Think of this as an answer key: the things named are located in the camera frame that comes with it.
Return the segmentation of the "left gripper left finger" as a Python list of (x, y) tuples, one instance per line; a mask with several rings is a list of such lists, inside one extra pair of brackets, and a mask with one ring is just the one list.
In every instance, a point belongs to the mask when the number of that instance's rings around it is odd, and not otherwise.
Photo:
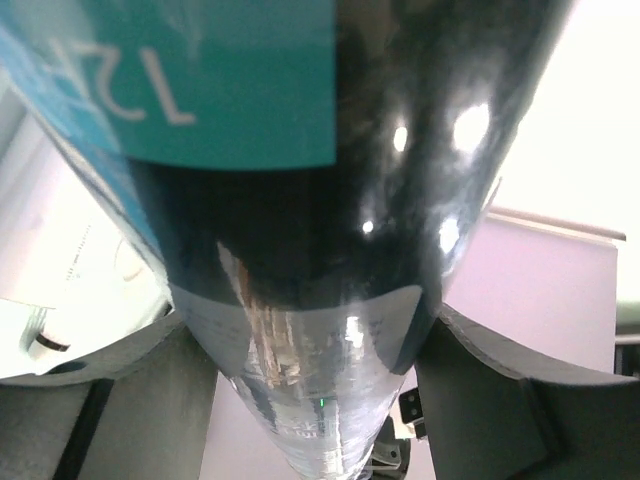
[(1, 382), (4, 479), (196, 479), (217, 369), (177, 313)]

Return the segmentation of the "black shuttlecock tube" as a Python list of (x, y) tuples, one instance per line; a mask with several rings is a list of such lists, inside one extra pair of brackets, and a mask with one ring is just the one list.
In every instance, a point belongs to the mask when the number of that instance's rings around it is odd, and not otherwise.
[(1, 61), (303, 479), (355, 479), (567, 1), (5, 1)]

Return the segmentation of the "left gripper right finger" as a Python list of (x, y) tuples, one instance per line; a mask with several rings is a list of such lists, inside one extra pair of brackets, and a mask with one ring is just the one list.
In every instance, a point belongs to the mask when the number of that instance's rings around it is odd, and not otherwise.
[(636, 479), (639, 381), (442, 308), (415, 364), (439, 479)]

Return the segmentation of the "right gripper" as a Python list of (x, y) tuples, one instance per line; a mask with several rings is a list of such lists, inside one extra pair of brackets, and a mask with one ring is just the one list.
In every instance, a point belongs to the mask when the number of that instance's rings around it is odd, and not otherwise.
[(417, 387), (402, 392), (394, 402), (373, 444), (364, 467), (370, 480), (405, 479), (411, 458), (411, 441), (424, 440), (426, 428)]

